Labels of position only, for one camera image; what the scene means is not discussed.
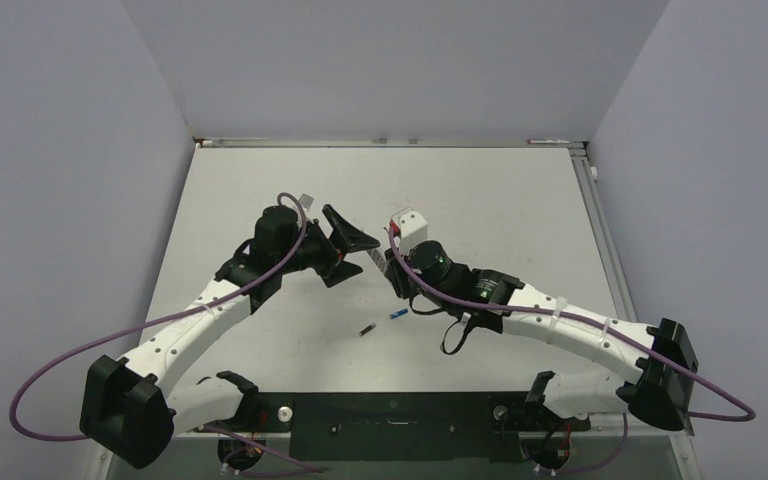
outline purple cable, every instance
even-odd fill
[[[271,277],[276,272],[281,270],[284,267],[284,265],[286,265],[287,262],[290,261],[293,255],[295,255],[296,250],[298,250],[299,246],[301,246],[302,240],[304,239],[304,236],[305,236],[305,232],[307,231],[307,217],[304,214],[304,208],[302,207],[302,204],[299,203],[298,200],[296,200],[296,197],[290,195],[289,193],[280,193],[278,194],[279,205],[281,204],[281,199],[283,198],[286,198],[291,202],[293,202],[296,205],[296,209],[298,210],[299,215],[301,216],[302,228],[299,231],[299,238],[297,238],[296,243],[293,244],[293,248],[290,249],[289,253],[287,253],[287,255],[285,255],[280,262],[278,262],[274,267],[269,269],[269,271],[267,271],[266,273],[264,273],[263,275],[255,279],[253,282],[240,288],[239,290],[229,293],[224,297],[218,298],[216,300],[213,300],[212,302],[207,303],[206,305],[208,308],[213,308],[217,305],[221,305],[227,302],[228,300],[234,297],[237,297],[239,295],[245,295],[251,289],[265,282],[269,277]],[[25,392],[28,391],[28,388],[30,388],[31,385],[34,384],[34,382],[39,380],[41,376],[45,375],[46,372],[48,372],[52,368],[63,363],[65,360],[68,360],[69,358],[74,357],[79,353],[83,353],[91,348],[95,348],[99,345],[103,345],[107,342],[111,342],[113,340],[116,340],[117,338],[122,338],[125,335],[130,335],[132,333],[139,332],[140,330],[145,330],[146,328],[153,327],[155,325],[160,325],[161,323],[171,322],[172,320],[179,320],[181,318],[188,317],[190,315],[193,315],[195,313],[199,313],[202,311],[204,311],[204,307],[198,306],[195,308],[191,308],[189,310],[184,310],[183,312],[173,313],[171,315],[158,318],[157,320],[152,320],[150,322],[143,323],[142,325],[137,325],[136,327],[126,328],[125,330],[113,333],[103,338],[99,338],[98,340],[93,340],[92,342],[81,345],[80,347],[73,348],[72,350],[69,350],[63,355],[60,355],[54,360],[46,363],[45,365],[43,365],[42,368],[34,372],[27,380],[25,380],[25,383],[23,383],[22,386],[19,387],[19,390],[16,391],[16,395],[13,396],[13,401],[10,402],[10,413],[9,413],[10,425],[12,425],[17,432],[21,433],[26,437],[33,438],[35,440],[42,440],[45,442],[73,442],[76,440],[85,440],[87,438],[85,435],[48,435],[45,433],[37,433],[25,428],[24,425],[19,423],[19,419],[16,417],[16,411],[19,409],[19,401],[22,400],[22,397],[25,395]]]
[[[255,442],[254,440],[246,438],[246,437],[244,437],[242,435],[238,435],[238,434],[236,434],[234,432],[230,432],[228,430],[224,430],[224,429],[221,429],[219,427],[213,427],[213,426],[210,426],[210,425],[205,425],[204,427],[202,427],[202,431],[218,433],[220,435],[225,435],[226,437],[231,437],[234,440],[239,440],[239,441],[245,443],[246,445],[248,445],[250,447],[259,448],[259,449],[263,450],[264,453],[268,453],[270,455],[273,455],[275,457],[280,458],[281,460],[284,460],[286,462],[290,462],[290,463],[292,463],[294,465],[298,465],[298,466],[300,466],[300,467],[302,467],[304,469],[304,470],[292,470],[292,471],[288,471],[288,472],[269,472],[269,473],[240,471],[240,475],[242,475],[244,477],[275,478],[275,477],[286,477],[288,475],[298,475],[298,474],[301,474],[301,473],[324,473],[325,472],[324,468],[317,467],[316,465],[311,465],[311,464],[309,464],[307,462],[302,462],[301,460],[296,460],[295,458],[293,458],[293,457],[291,457],[291,456],[289,456],[289,455],[287,455],[285,453],[281,453],[278,450],[273,450],[273,449],[267,447],[266,445],[262,445],[262,444],[260,444],[258,442]],[[225,459],[222,460],[222,462],[227,464],[228,460],[231,457],[233,457],[235,454],[237,454],[237,453],[239,453],[239,452],[241,452],[243,450],[244,449],[241,448],[241,449],[238,449],[238,450],[234,450],[233,452],[229,453],[228,455],[225,455]]]
[[[628,440],[628,415],[623,413],[623,436],[620,440],[620,444],[617,445],[617,448],[611,452],[610,455],[602,459],[602,461],[594,463],[593,465],[588,465],[586,467],[578,467],[578,468],[572,468],[569,470],[555,470],[555,475],[577,475],[579,473],[587,473],[592,472],[594,470],[599,470],[600,468],[608,465],[609,463],[613,462],[617,459],[617,457],[620,456],[620,454],[625,450],[625,442]],[[552,470],[546,468],[546,467],[540,467],[539,470],[541,473],[550,474],[552,473]]]
[[[405,273],[407,273],[408,277],[410,277],[411,280],[416,282],[417,285],[422,287],[423,290],[425,290],[426,292],[434,295],[435,297],[441,300],[445,300],[449,303],[459,305],[461,307],[473,308],[477,310],[497,310],[497,311],[503,311],[503,312],[539,313],[541,315],[553,315],[555,313],[553,310],[547,310],[545,308],[520,307],[520,306],[514,306],[514,305],[498,305],[493,303],[476,303],[476,302],[461,300],[459,298],[452,297],[451,295],[446,295],[445,293],[434,289],[433,287],[425,283],[421,278],[419,278],[419,275],[414,273],[414,271],[411,269],[411,267],[408,265],[405,259],[402,258],[402,255],[399,252],[399,247],[396,246],[396,238],[393,232],[393,227],[390,227],[387,230],[387,236],[390,240],[390,250],[393,251],[393,255],[396,256],[396,260],[399,262],[399,265],[402,266],[402,269],[405,271]],[[570,320],[575,320],[575,321],[590,325],[591,327],[598,328],[600,330],[603,327],[602,323],[599,323],[596,320],[585,317],[583,315],[578,315],[578,314],[569,313],[569,312],[561,312],[561,316],[565,318],[569,318]],[[660,353],[652,350],[651,348],[646,347],[645,345],[637,342],[636,340],[628,337],[627,335],[614,330],[613,328],[608,327],[608,333],[613,335],[615,338],[622,340],[624,343],[631,345],[632,347],[649,355],[650,358],[654,358],[655,360],[658,360],[659,362],[665,365],[668,365],[670,368],[677,371],[678,373],[685,375],[687,377],[690,377],[694,382],[701,384],[703,387],[716,393],[717,395],[724,398],[726,401],[728,401],[732,405],[746,412],[746,415],[722,415],[719,413],[687,412],[687,415],[689,417],[705,418],[709,420],[719,420],[722,422],[748,422],[755,418],[756,416],[755,410],[753,410],[752,407],[750,407],[743,401],[739,400],[734,395],[718,387],[717,385],[714,385],[712,382],[704,379],[697,373],[691,372],[690,370],[684,368],[678,363],[670,360],[669,358],[661,355]]]

